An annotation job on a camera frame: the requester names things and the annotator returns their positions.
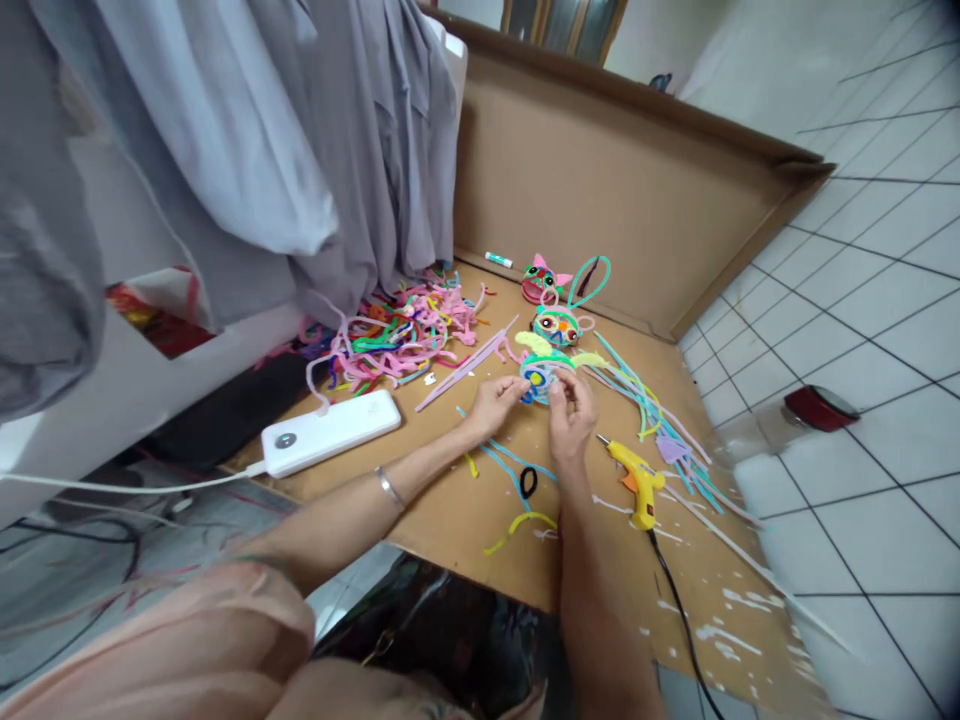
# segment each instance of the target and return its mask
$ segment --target red lid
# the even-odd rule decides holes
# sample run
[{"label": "red lid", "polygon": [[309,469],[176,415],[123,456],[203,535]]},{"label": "red lid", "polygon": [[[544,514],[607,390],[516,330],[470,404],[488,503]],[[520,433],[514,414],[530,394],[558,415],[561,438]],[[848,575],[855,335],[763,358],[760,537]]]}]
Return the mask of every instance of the red lid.
[{"label": "red lid", "polygon": [[817,385],[804,385],[783,399],[784,404],[810,427],[833,432],[860,419],[843,398]]}]

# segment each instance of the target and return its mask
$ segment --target pink owl craft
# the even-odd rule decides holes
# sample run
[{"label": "pink owl craft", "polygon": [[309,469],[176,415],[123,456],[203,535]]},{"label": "pink owl craft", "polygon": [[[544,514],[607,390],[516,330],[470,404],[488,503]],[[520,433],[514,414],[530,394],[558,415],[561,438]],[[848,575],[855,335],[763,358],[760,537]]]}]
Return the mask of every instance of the pink owl craft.
[{"label": "pink owl craft", "polygon": [[523,275],[520,290],[527,302],[539,305],[544,292],[554,290],[559,296],[563,292],[563,286],[571,280],[573,275],[554,273],[547,267],[543,256],[537,253],[533,256],[533,265],[527,267]]}]

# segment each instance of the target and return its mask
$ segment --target person's right hand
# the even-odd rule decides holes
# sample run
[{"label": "person's right hand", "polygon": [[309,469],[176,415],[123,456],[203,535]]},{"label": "person's right hand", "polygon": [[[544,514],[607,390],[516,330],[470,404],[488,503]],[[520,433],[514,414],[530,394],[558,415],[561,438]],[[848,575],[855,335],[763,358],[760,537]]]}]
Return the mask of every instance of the person's right hand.
[{"label": "person's right hand", "polygon": [[558,471],[583,467],[587,443],[597,426],[593,391],[567,370],[554,373],[550,385],[550,453]]}]

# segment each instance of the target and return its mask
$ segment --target shirt sleeve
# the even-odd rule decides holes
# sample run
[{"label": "shirt sleeve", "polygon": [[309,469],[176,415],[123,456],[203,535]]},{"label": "shirt sleeve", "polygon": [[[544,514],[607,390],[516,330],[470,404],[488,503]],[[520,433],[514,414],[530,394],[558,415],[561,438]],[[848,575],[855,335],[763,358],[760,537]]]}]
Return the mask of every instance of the shirt sleeve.
[{"label": "shirt sleeve", "polygon": [[314,615],[279,570],[217,566],[0,707],[0,720],[265,717],[307,661]]}]

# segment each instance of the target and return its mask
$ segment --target bracelet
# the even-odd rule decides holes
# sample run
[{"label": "bracelet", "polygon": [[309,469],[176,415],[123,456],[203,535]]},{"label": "bracelet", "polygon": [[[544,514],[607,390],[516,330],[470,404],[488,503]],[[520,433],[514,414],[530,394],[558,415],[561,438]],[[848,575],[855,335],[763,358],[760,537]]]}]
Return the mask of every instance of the bracelet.
[{"label": "bracelet", "polygon": [[383,474],[383,468],[378,465],[374,472],[377,473],[377,477],[380,478],[380,487],[393,499],[397,507],[400,508],[400,512],[404,512],[407,506],[404,504],[403,499],[397,494],[397,491],[393,489],[393,485],[387,480],[387,476]]}]

